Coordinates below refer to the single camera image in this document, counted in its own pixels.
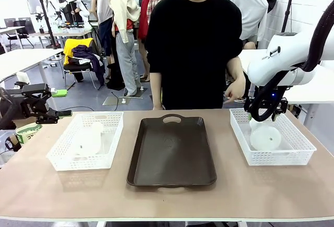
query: chair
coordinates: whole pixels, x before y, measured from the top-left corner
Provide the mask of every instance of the chair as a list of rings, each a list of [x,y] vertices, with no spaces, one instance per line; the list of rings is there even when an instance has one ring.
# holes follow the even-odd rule
[[[26,26],[26,22],[27,21],[25,21],[25,20],[19,20],[19,21],[14,21],[14,23],[13,23],[13,25],[14,25],[14,27],[16,27],[16,26]],[[8,36],[8,40],[9,40],[9,48],[10,48],[10,50],[11,50],[11,41],[12,40],[20,40],[21,41],[21,39],[27,39],[28,40],[28,42],[31,44],[31,46],[32,46],[32,48],[35,48],[34,46],[33,46],[33,44],[29,41],[29,37],[28,37],[28,32],[27,32],[27,29],[26,28],[21,28],[21,29],[17,29],[16,30],[17,31],[17,33],[18,33],[18,36],[19,36],[19,38],[17,38],[17,36],[16,35],[8,35],[7,34],[7,36]]]
[[[101,56],[101,53],[98,50],[98,47],[95,43],[95,40],[92,40],[89,46],[92,47],[92,51],[93,51],[94,54],[100,56],[100,61],[103,62],[103,57]],[[90,78],[92,80],[92,83],[94,85],[94,88],[96,90],[100,90],[101,87],[98,89],[95,86],[95,83],[94,83],[94,80],[93,80],[93,77],[92,77],[92,72],[94,72],[94,71],[93,71],[90,63],[83,64],[83,65],[76,65],[76,64],[69,63],[69,64],[64,65],[65,89],[69,90],[70,88],[72,88],[76,84],[76,81],[82,82],[82,80],[84,79],[82,73],[85,73],[85,72],[89,73]],[[75,76],[74,83],[71,84],[69,87],[67,87],[66,74],[70,74],[70,73],[73,73],[74,76]]]

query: gray floor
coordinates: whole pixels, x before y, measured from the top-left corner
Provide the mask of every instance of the gray floor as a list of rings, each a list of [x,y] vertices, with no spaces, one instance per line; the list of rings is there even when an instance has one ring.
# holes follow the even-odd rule
[[[138,69],[142,74],[144,68],[141,61],[141,56],[136,52],[136,57],[138,61]],[[37,67],[27,71],[31,83],[41,83],[42,78]],[[50,87],[56,89],[64,89],[64,80],[62,77],[62,71],[60,67],[50,67],[45,69],[45,74],[48,79],[48,84]],[[88,106],[95,111],[114,111],[116,106],[104,106],[102,103],[108,96],[112,96],[112,90],[102,87],[100,91],[96,91],[93,87],[89,74],[84,75],[85,80],[82,83],[77,83],[72,89],[70,89],[67,97],[56,98],[55,102],[57,109],[66,109],[73,106]],[[73,75],[68,75],[68,83],[73,80]],[[16,77],[9,79],[5,82],[7,88],[13,87],[13,84],[17,81]],[[150,99],[151,90],[149,83],[143,83],[143,86],[148,88],[148,90],[142,96],[144,99],[131,99],[129,105],[119,105],[118,111],[128,111],[128,110],[151,110],[153,107],[152,101]],[[115,95],[121,96],[122,91],[113,91]],[[233,103],[225,106],[226,108],[231,107],[243,107],[240,103]],[[73,111],[89,111],[89,109],[77,108],[72,109]],[[90,227],[96,227],[96,222],[89,223]],[[334,226],[334,221],[322,221],[322,222],[307,222],[307,223],[272,223],[274,227],[328,227]],[[0,227],[65,227],[65,226],[75,226],[68,223],[46,223],[46,222],[26,222],[26,221],[11,221],[11,220],[0,220]],[[250,227],[258,227],[258,223],[249,223]],[[184,223],[171,223],[170,227],[184,227]],[[271,227],[268,223],[263,223],[262,227]]]

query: red jacket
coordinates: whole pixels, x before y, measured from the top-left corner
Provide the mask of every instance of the red jacket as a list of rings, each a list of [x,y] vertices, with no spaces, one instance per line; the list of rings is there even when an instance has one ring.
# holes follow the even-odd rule
[[[150,0],[142,0],[141,2],[141,12],[139,18],[139,32],[138,38],[145,39],[148,30],[148,22],[147,22],[147,6]]]

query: tray handle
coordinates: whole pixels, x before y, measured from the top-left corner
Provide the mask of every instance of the tray handle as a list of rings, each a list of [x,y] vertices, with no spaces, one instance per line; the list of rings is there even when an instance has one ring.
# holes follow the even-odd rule
[[[163,121],[164,119],[166,119],[168,117],[178,117],[179,119],[181,119],[181,121],[185,119],[184,116],[181,116],[181,115],[178,115],[178,114],[167,114],[165,116],[162,116],[160,119],[161,119],[161,121]]]

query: yellow cloth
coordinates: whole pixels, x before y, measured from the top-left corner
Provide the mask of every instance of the yellow cloth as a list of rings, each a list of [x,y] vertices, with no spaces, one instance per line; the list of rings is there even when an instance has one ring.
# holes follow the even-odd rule
[[[90,46],[91,41],[93,38],[87,38],[87,39],[67,39],[64,47],[64,54],[65,54],[65,60],[64,65],[68,64],[68,58],[73,57],[72,49],[79,45],[85,45],[87,47]]]

